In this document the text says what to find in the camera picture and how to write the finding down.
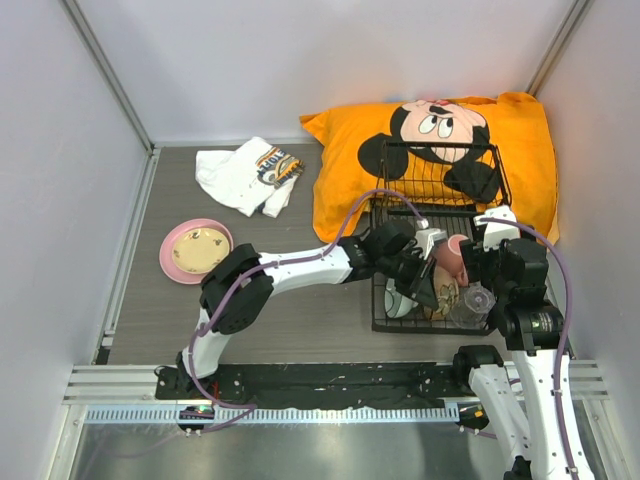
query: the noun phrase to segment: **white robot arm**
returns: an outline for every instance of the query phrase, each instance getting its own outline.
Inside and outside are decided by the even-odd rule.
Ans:
[[[476,223],[482,225],[483,218],[492,216],[515,220],[508,207],[499,207],[485,212]],[[212,376],[231,336],[250,326],[272,296],[299,287],[348,283],[381,272],[393,279],[393,295],[408,299],[412,305],[437,308],[432,280],[435,262],[430,253],[446,238],[446,232],[430,229],[426,222],[416,232],[408,222],[396,221],[387,222],[366,237],[344,237],[326,255],[326,247],[291,254],[258,254],[251,245],[241,245],[203,280],[197,329],[210,324],[216,309],[222,308],[222,313],[215,328],[195,341],[195,371],[184,361],[189,348],[178,355],[178,371],[186,379]],[[460,348],[453,370],[480,398],[488,414],[505,460],[504,479],[593,479],[571,402],[569,357],[557,351],[563,317],[544,299],[548,272],[545,247],[533,239],[520,238],[514,226],[492,223],[485,228],[483,241],[463,242],[461,250],[470,283],[481,282],[496,297],[488,322],[504,336],[525,395],[526,415],[494,347]],[[291,262],[303,257],[316,258]],[[250,271],[255,273],[225,303],[223,297],[233,282]],[[563,355],[561,392],[553,388],[558,354]],[[555,408],[557,395],[561,395],[563,420]],[[571,469],[563,449],[560,421],[566,424],[574,453]]]
[[[188,358],[189,347],[179,355],[179,368],[196,378],[215,373],[233,334],[251,325],[268,299],[296,288],[364,280],[379,271],[394,279],[397,290],[394,294],[410,298],[411,303],[437,307],[431,274],[435,264],[429,254],[447,235],[444,230],[429,228],[426,221],[419,222],[418,228],[416,232],[406,221],[387,222],[366,237],[342,238],[326,255],[326,246],[287,254],[258,254],[250,245],[239,246],[203,280],[197,330],[209,323],[213,311],[239,274],[258,265],[265,268],[234,293],[216,328],[196,338],[192,356],[195,372],[191,371],[189,362],[181,361]],[[314,257],[314,260],[296,262]]]

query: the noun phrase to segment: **pink mug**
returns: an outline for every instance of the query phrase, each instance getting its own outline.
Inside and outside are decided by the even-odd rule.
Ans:
[[[434,253],[438,265],[449,272],[461,287],[469,285],[469,277],[467,277],[467,270],[464,268],[464,260],[460,252],[460,242],[468,239],[464,235],[452,235]]]

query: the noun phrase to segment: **folded towel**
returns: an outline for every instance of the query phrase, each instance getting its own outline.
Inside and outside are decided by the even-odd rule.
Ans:
[[[256,210],[277,217],[289,203],[304,164],[262,138],[254,137],[235,152],[200,151],[196,181],[217,202],[250,217]]]

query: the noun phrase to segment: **orange pillow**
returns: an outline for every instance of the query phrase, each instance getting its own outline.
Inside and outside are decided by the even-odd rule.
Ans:
[[[502,200],[490,146],[496,145],[516,217],[551,241],[558,239],[553,145],[542,104],[528,94],[354,105],[300,121],[325,147],[313,189],[313,227],[324,242],[335,238],[360,195],[382,185],[381,152],[394,141],[442,146],[386,148],[385,175],[392,189],[426,203],[476,203],[479,209]],[[352,217],[346,235],[364,209]]]

